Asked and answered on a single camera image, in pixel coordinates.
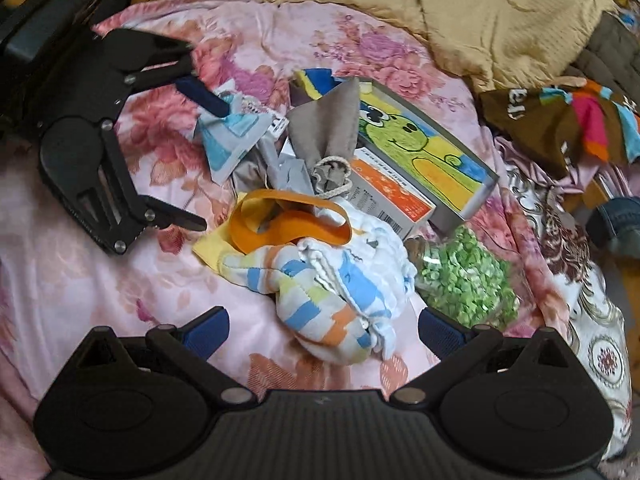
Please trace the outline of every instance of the cardboard box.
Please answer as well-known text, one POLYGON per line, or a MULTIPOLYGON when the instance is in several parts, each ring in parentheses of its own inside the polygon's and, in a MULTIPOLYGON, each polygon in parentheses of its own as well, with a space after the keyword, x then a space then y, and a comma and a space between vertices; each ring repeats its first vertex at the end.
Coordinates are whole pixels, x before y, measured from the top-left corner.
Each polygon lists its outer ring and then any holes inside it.
POLYGON ((498 176, 423 111, 376 81, 360 81, 358 145, 435 204, 430 222, 449 234, 478 211, 498 176))
POLYGON ((347 200, 356 209, 388 223, 402 239, 436 209, 415 186, 367 148, 355 150, 351 170, 353 187, 347 200))

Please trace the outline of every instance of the pink floral bedsheet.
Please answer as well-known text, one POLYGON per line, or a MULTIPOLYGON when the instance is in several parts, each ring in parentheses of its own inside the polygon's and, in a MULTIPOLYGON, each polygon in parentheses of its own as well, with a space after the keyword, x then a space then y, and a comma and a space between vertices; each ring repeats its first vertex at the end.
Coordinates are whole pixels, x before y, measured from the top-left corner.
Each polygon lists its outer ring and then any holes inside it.
MULTIPOLYGON (((283 111, 296 69, 370 76, 424 110, 506 179, 462 80, 440 72, 405 31, 355 10, 315 2, 161 0, 124 10, 98 32, 115 27, 188 40, 197 45, 194 62, 210 88, 234 78, 239 90, 283 111)), ((190 141, 195 114, 195 105, 175 89, 160 88, 131 98, 116 130, 138 191, 196 212, 213 229, 228 215, 233 193, 228 184, 211 182, 202 149, 190 141)), ((191 253, 197 234, 177 227, 148 232, 130 253, 109 257, 43 186, 34 150, 0 156, 0 349, 35 399, 92 326, 141 335, 159 322, 181 325, 216 304, 229 311, 231 333, 210 362, 258 394, 364 387, 389 394, 437 362, 417 336, 424 307, 417 296, 398 320, 401 336, 391 360, 371 358, 352 367, 320 362, 278 322, 269 298, 226 282, 197 260, 191 253)), ((470 225, 513 264, 522 307, 510 333, 530 335, 546 323, 566 334, 568 307, 506 180, 470 225)), ((33 410, 18 413, 28 420, 33 410)), ((0 448, 11 437, 0 425, 0 448)), ((23 444, 33 449, 28 434, 23 444)), ((36 476, 11 476, 0 465, 0 478, 36 476)))

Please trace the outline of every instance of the dark blue cloth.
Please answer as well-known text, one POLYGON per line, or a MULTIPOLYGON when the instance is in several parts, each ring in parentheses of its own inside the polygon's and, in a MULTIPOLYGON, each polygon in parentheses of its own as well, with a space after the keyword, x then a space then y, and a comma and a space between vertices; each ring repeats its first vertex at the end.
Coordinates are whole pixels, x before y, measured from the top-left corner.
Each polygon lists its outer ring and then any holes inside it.
POLYGON ((640 258, 640 198, 614 198, 593 212, 587 233, 596 247, 640 258))

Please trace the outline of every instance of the clear plastic bag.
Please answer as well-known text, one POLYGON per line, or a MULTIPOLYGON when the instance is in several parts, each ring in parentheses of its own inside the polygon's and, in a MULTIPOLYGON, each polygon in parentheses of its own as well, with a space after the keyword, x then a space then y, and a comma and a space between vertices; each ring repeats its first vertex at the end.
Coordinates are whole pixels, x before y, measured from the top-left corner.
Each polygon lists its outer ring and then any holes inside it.
POLYGON ((487 323, 499 330, 518 315, 519 299, 509 284, 509 263, 498 260, 460 226, 441 242, 404 242, 418 269, 416 291, 430 307, 466 327, 487 323))

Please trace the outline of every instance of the striped cloth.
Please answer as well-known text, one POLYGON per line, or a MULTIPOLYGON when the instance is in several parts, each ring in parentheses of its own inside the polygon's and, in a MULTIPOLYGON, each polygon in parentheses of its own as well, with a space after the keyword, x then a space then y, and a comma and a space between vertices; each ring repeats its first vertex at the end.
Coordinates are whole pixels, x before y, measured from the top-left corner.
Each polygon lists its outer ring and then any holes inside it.
POLYGON ((338 365, 364 361, 372 341, 366 322, 343 298, 316 282, 316 270, 295 245, 264 246, 227 254, 220 275, 260 294, 276 295, 276 314, 313 355, 338 365))

